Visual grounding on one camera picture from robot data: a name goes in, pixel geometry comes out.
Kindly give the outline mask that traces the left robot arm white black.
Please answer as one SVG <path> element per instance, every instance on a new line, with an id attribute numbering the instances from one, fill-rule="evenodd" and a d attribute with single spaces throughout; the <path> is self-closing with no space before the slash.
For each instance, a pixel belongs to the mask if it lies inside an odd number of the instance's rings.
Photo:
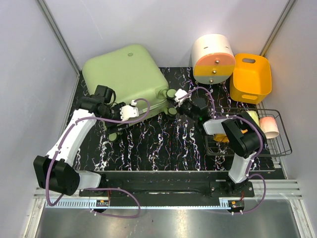
<path id="1" fill-rule="evenodd" d="M 100 174 L 73 169 L 74 160 L 79 147 L 97 118 L 127 121 L 139 115 L 136 102 L 121 102 L 113 105 L 115 92 L 106 86 L 97 86 L 95 93 L 82 97 L 73 112 L 73 116 L 57 143 L 45 156 L 37 156 L 33 162 L 35 174 L 40 188 L 49 189 L 65 195 L 73 195 L 75 191 L 89 188 L 95 196 L 106 193 L 107 184 Z"/>

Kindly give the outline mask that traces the green hard-shell suitcase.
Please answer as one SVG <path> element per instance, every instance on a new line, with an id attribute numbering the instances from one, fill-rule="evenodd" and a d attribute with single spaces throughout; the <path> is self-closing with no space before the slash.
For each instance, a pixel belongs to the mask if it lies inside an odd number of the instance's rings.
<path id="1" fill-rule="evenodd" d="M 89 94 L 94 94 L 99 85 L 115 92 L 110 100 L 114 110 L 140 98 L 136 105 L 140 116 L 149 119 L 160 113 L 176 114 L 167 101 L 168 81 L 142 45 L 132 44 L 91 58 L 82 74 Z"/>

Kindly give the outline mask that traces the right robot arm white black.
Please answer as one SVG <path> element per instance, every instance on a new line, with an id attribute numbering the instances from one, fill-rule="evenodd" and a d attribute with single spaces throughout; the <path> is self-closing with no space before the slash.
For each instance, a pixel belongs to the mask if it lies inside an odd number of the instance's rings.
<path id="1" fill-rule="evenodd" d="M 221 183 L 219 191 L 233 197 L 242 194 L 253 160 L 266 143 L 264 132 L 247 112 L 212 118 L 204 99 L 170 99 L 169 102 L 179 114 L 191 118 L 202 135 L 224 134 L 228 138 L 228 146 L 234 152 L 234 158 L 227 179 Z"/>

